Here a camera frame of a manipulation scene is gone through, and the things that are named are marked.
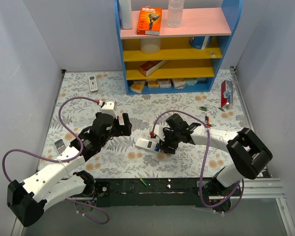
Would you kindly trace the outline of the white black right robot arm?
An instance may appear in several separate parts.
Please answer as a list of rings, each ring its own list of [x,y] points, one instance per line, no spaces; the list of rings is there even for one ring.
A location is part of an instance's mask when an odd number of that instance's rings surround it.
[[[200,121],[188,124],[177,113],[167,118],[166,123],[166,127],[155,124],[151,130],[151,135],[159,137],[159,148],[165,153],[174,154],[179,143],[186,143],[206,145],[230,154],[233,163],[203,186],[210,194],[223,195],[240,180],[255,179],[273,158],[254,131],[246,127],[240,131],[211,129]]]

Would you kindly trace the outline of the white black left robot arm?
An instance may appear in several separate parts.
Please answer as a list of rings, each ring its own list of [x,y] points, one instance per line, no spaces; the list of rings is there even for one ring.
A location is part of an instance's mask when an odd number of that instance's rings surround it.
[[[65,151],[36,174],[10,181],[7,187],[7,205],[24,227],[37,222],[51,206],[73,195],[91,196],[95,190],[94,177],[80,171],[67,180],[64,177],[83,165],[114,137],[130,136],[132,124],[127,113],[118,118],[101,112],[96,113],[91,126],[84,128]]]

